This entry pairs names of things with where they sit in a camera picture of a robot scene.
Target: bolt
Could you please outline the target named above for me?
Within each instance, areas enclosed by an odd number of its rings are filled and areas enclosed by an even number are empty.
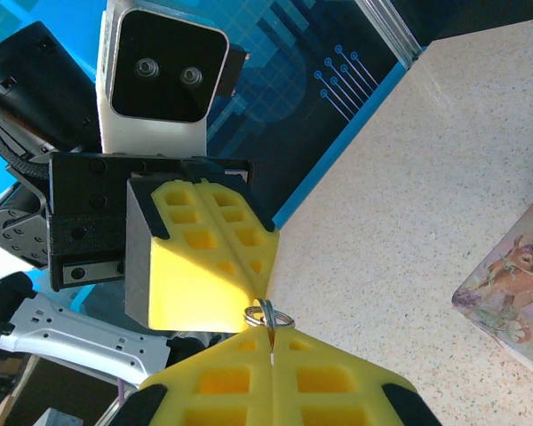
[[[71,271],[71,278],[73,278],[74,280],[80,280],[84,276],[85,269],[83,268],[75,268],[73,271]]]
[[[107,199],[102,195],[92,195],[89,199],[89,205],[94,209],[102,209],[107,204]]]
[[[102,173],[107,169],[107,163],[104,160],[93,160],[89,163],[89,170],[93,173]]]
[[[71,231],[71,238],[73,238],[74,240],[81,240],[86,233],[87,230],[79,226],[78,228],[75,228],[73,231]]]

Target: metal ring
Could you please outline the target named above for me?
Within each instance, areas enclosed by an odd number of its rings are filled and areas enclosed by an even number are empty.
[[[262,319],[255,318],[255,315],[258,313],[263,313]],[[246,308],[244,318],[245,322],[252,327],[267,325],[267,317],[264,315],[264,311],[260,306],[249,306]],[[294,327],[294,325],[294,319],[290,315],[287,315],[284,312],[274,311],[274,327]]]
[[[263,310],[266,328],[274,330],[276,328],[276,313],[274,312],[273,304],[270,300],[259,299],[259,306]]]

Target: beige countertop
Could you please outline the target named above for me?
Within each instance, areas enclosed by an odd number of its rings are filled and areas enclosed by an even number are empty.
[[[533,373],[450,298],[533,202],[533,21],[433,43],[282,229],[272,299],[445,425],[533,425]]]

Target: white camera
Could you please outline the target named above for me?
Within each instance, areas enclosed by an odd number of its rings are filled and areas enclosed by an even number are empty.
[[[145,0],[108,0],[100,31],[103,153],[206,155],[227,36],[210,21]]]

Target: silver ring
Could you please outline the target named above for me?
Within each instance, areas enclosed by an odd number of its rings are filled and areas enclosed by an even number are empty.
[[[274,309],[270,312],[269,314],[269,309],[267,308],[266,309],[266,312],[267,314],[265,314],[265,311],[263,310],[263,308],[261,306],[249,306],[248,308],[245,309],[245,313],[244,313],[244,318],[245,318],[245,322],[247,324],[249,324],[250,326],[252,327],[260,327],[260,326],[267,326],[268,327],[268,319],[267,318],[271,318],[272,319],[272,312],[274,313],[274,321],[270,320],[270,326],[272,328],[277,328],[277,327],[294,327],[295,323],[294,323],[294,319],[290,316],[290,315],[287,315],[286,313],[284,312],[279,312],[279,311],[275,311]],[[262,313],[263,314],[263,318],[261,319],[258,319],[255,317],[255,315],[257,315],[258,313]]]

